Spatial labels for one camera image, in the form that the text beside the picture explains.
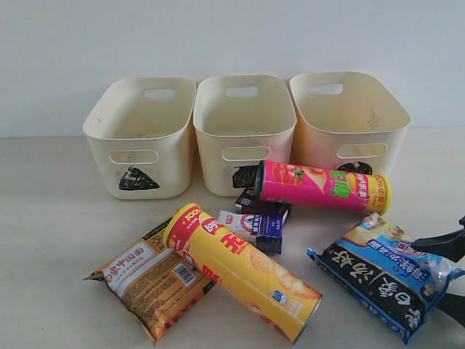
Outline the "right cream bin circle mark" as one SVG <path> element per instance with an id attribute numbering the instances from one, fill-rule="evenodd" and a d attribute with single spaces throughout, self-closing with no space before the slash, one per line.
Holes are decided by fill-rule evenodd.
<path id="1" fill-rule="evenodd" d="M 338 169 L 361 161 L 388 176 L 411 118 L 376 78 L 359 72 L 303 73 L 289 81 L 296 163 Z"/>

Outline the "pink chips can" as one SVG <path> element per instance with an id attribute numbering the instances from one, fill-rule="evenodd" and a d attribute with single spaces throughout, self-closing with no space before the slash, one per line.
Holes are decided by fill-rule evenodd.
<path id="1" fill-rule="evenodd" d="M 340 169 L 261 161 L 255 194 L 261 201 L 385 214 L 392 201 L 389 179 Z"/>

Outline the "blue black noodle packet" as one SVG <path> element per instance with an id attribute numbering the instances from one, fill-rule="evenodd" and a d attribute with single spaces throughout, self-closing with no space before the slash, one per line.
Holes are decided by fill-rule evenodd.
<path id="1" fill-rule="evenodd" d="M 417 252 L 413 239 L 377 213 L 363 218 L 322 253 L 307 255 L 386 326 L 409 343 L 427 313 L 464 269 Z"/>

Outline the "middle cream bin square mark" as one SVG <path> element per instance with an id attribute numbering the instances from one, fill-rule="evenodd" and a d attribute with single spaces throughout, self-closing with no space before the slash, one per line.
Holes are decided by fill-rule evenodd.
<path id="1" fill-rule="evenodd" d="M 214 76 L 197 88 L 193 110 L 203 178 L 218 196 L 237 196 L 233 178 L 261 160 L 286 163 L 296 113 L 286 83 L 271 75 Z"/>

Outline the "orange noodle packet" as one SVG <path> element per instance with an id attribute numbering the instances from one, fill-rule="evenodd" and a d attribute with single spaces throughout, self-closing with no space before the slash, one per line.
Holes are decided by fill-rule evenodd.
<path id="1" fill-rule="evenodd" d="M 171 219 L 167 217 L 86 277 L 105 283 L 154 344 L 215 286 L 163 242 Z"/>

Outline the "left cream bin triangle mark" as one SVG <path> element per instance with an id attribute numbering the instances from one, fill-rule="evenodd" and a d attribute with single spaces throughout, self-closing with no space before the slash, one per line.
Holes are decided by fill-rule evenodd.
<path id="1" fill-rule="evenodd" d="M 83 131 L 112 196 L 165 199 L 188 188 L 195 96 L 195 82 L 182 77 L 124 79 L 108 87 Z"/>

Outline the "purple drink carton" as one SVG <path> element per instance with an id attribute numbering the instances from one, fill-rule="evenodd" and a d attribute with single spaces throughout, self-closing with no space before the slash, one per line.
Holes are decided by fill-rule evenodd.
<path id="1" fill-rule="evenodd" d="M 271 201 L 260 201 L 253 188 L 245 188 L 234 205 L 237 214 L 278 215 L 287 217 L 291 214 L 291 206 Z"/>

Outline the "white blue milk carton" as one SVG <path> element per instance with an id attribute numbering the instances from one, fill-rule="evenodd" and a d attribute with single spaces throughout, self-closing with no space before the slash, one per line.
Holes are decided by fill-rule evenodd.
<path id="1" fill-rule="evenodd" d="M 218 221 L 268 254 L 281 254 L 283 226 L 288 213 L 279 215 L 237 214 L 221 211 Z"/>

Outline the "yellow chips can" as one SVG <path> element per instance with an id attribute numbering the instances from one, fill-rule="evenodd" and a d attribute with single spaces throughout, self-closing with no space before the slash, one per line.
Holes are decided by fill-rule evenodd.
<path id="1" fill-rule="evenodd" d="M 187 204 L 174 214 L 163 242 L 291 343 L 299 339 L 322 299 L 198 204 Z"/>

